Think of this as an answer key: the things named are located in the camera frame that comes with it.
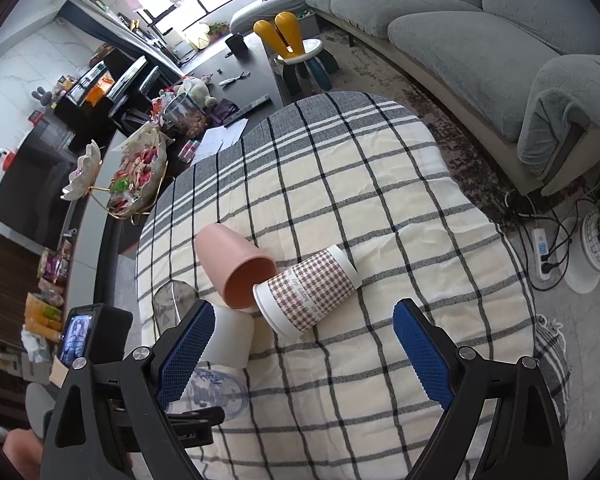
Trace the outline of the person's left hand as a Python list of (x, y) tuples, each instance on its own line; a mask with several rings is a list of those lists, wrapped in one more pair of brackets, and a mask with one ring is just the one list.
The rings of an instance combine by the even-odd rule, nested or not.
[(43, 443), (32, 430), (9, 431), (3, 452), (24, 480), (40, 478)]

